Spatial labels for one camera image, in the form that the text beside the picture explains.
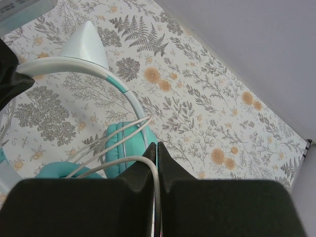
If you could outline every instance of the floral tablecloth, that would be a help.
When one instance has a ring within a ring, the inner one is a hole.
[[[21,62],[53,57],[87,20],[110,70],[153,116],[150,128],[187,171],[201,179],[273,179],[290,189],[305,141],[152,0],[59,0],[2,39]],[[101,79],[59,73],[35,80],[17,97],[4,140],[23,177],[65,160],[110,123],[135,119],[126,99]]]

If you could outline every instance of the white cord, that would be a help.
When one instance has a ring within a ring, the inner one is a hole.
[[[96,154],[94,157],[92,157],[91,159],[87,160],[86,162],[84,162],[83,164],[81,164],[77,169],[75,169],[73,172],[71,172],[66,178],[70,178],[72,177],[74,174],[76,174],[79,170],[81,170],[83,167],[85,167],[86,165],[88,165],[89,163],[93,162],[95,159],[99,158],[99,156],[102,156],[103,154],[105,154],[106,152],[108,152],[109,150],[117,147],[118,145],[122,144],[123,142],[126,142],[128,139],[130,139],[131,137],[133,137],[136,133],[140,132],[141,130],[143,130],[150,122],[151,122],[152,118],[149,117],[148,121],[146,123],[144,123],[142,126],[140,126],[136,131],[134,131],[133,133],[129,134],[127,137],[125,137],[124,139],[120,140],[119,142],[116,142],[114,145],[108,147],[107,149],[103,150],[102,152]]]
[[[0,135],[0,144],[2,144],[4,136],[5,136],[6,132],[8,131],[9,127],[10,127],[10,124],[11,124],[11,121],[12,121],[12,118],[13,118],[13,115],[14,115],[15,104],[16,104],[16,98],[13,98],[12,99],[12,105],[11,105],[11,112],[9,113],[8,121],[6,122],[6,124],[4,126],[4,129],[2,131],[2,134]]]
[[[115,131],[114,133],[112,133],[112,134],[111,134],[109,137],[107,137],[107,138],[106,138],[106,135],[102,136],[101,138],[95,140],[94,142],[92,142],[92,143],[90,143],[90,144],[88,144],[88,145],[82,147],[81,149],[79,149],[74,155],[68,156],[68,158],[67,158],[65,161],[70,161],[72,158],[74,158],[76,155],[78,155],[78,154],[79,154],[80,152],[82,152],[84,149],[86,149],[86,148],[88,148],[88,147],[90,147],[90,146],[92,146],[92,145],[98,143],[99,141],[101,141],[101,140],[103,140],[103,139],[106,139],[106,140],[103,142],[103,143],[105,144],[110,138],[112,138],[114,135],[118,134],[119,132],[122,132],[123,130],[125,130],[125,129],[131,127],[131,126],[136,125],[136,124],[139,124],[139,123],[141,123],[141,122],[143,122],[143,121],[146,121],[146,120],[148,120],[148,119],[151,119],[151,117],[150,117],[150,116],[147,116],[147,117],[145,117],[145,118],[141,118],[141,119],[139,119],[139,120],[136,120],[136,121],[134,121],[134,122],[131,122],[130,124],[128,124],[128,125],[126,125],[126,126],[120,128],[120,129],[118,129],[117,131]],[[81,160],[84,156],[86,156],[87,154],[89,154],[91,151],[94,151],[96,148],[97,148],[97,147],[93,147],[93,149],[90,149],[90,150],[87,151],[86,153],[82,154],[78,159],[76,159],[76,160],[74,161],[74,163],[77,163],[77,162],[78,162],[79,160]]]
[[[160,225],[161,225],[161,208],[160,208],[160,184],[159,184],[159,175],[158,171],[156,169],[155,164],[148,158],[146,157],[140,157],[140,156],[131,156],[131,157],[125,157],[125,158],[120,158],[114,161],[111,161],[109,163],[100,165],[94,169],[91,169],[84,174],[79,175],[77,178],[84,178],[87,177],[88,175],[97,172],[101,169],[105,169],[107,167],[125,163],[125,162],[130,162],[130,161],[140,161],[145,163],[151,170],[153,174],[153,180],[154,180],[154,192],[155,192],[155,227],[154,227],[154,233],[156,233],[158,230],[160,231]]]

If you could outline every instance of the gray surface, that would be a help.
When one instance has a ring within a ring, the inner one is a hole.
[[[308,236],[316,236],[316,147],[311,147],[295,181],[292,198]]]
[[[156,2],[297,133],[316,139],[316,1]]]

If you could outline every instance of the ear cushion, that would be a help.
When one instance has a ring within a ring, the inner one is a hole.
[[[67,175],[69,175],[72,171],[77,169],[79,166],[80,164],[71,163],[71,162],[53,162],[53,163],[45,165],[43,169],[41,169],[39,174],[36,176],[36,178],[49,178],[49,179],[65,178]],[[90,170],[89,168],[84,167],[72,177],[77,177],[81,174],[84,174],[85,172],[89,170]],[[87,178],[103,179],[97,173],[90,174],[89,176],[87,176]]]
[[[118,124],[111,124],[108,127],[106,136],[110,136],[112,133],[117,131],[118,129],[130,124],[131,122],[119,122]],[[124,137],[127,137],[134,131],[136,131],[139,128],[139,126],[134,125],[124,130]],[[148,137],[148,144],[151,144],[152,142],[155,142],[157,144],[157,138],[154,135],[154,133],[149,130],[149,137]],[[119,132],[118,134],[114,135],[107,143],[105,144],[105,148],[108,148],[112,145],[114,145],[116,142],[123,139],[123,132]],[[145,142],[144,138],[141,132],[136,133],[135,136],[131,137],[127,141],[125,141],[125,152],[126,156],[142,156],[145,152]],[[114,160],[117,160],[119,158],[124,157],[124,146],[123,144],[113,148],[112,150],[106,152],[105,154],[105,162],[111,162]],[[105,173],[108,178],[115,178],[119,174],[121,174],[123,171],[125,171],[128,167],[130,167],[134,162],[128,162],[128,163],[121,163],[118,165],[114,165],[111,167],[106,168]]]

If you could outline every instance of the floral pattern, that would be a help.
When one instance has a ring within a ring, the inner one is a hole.
[[[100,35],[110,70],[131,88],[153,117],[158,140],[193,176],[272,179],[291,188],[306,142],[154,1],[59,0],[2,39],[20,62],[52,57],[87,20]],[[23,177],[65,160],[109,124],[135,119],[124,96],[99,78],[57,73],[35,79],[17,97],[3,141]]]

